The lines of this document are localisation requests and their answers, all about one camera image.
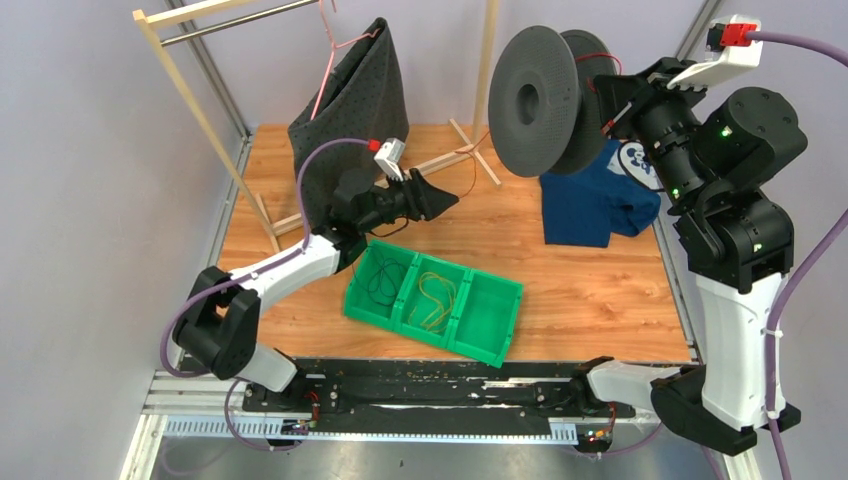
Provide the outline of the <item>grey plastic cable spool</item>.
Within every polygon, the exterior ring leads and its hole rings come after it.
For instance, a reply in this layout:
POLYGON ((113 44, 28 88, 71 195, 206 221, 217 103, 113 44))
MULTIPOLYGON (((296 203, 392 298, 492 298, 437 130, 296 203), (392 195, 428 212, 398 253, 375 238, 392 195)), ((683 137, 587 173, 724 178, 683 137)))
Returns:
POLYGON ((524 178, 586 169, 607 143, 593 80, 615 73, 610 51, 593 33, 543 25, 518 32, 489 88, 490 137, 504 167, 524 178))

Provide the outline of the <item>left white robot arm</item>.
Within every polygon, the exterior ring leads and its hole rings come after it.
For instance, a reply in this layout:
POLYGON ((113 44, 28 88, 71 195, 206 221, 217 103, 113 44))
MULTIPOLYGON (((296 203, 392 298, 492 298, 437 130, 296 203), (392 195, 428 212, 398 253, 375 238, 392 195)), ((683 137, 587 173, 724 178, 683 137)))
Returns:
POLYGON ((296 378, 301 371, 289 356, 259 343, 260 318, 300 288, 348 268, 375 228, 398 219, 430 221, 458 201, 417 169, 384 187, 361 169, 348 171, 324 198, 303 242, 241 269, 203 270, 170 338, 216 378, 261 385, 278 409, 296 411, 307 395, 296 378))

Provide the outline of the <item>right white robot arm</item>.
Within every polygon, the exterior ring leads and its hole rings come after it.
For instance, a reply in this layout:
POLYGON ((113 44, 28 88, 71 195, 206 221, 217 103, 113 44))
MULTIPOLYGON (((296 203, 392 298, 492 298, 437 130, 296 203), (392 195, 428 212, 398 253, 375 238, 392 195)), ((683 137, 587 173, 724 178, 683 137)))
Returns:
POLYGON ((701 366, 648 367, 602 356, 580 365, 573 407, 596 416, 610 403, 656 414, 676 435, 729 456, 753 448, 775 420, 798 424, 782 397, 766 400, 765 340, 772 304, 794 260, 789 214, 762 186, 808 145, 794 107, 775 91, 734 91, 705 121, 702 87, 677 77, 692 61, 664 57, 635 75, 595 75, 606 135, 640 143, 670 201, 706 320, 701 366))

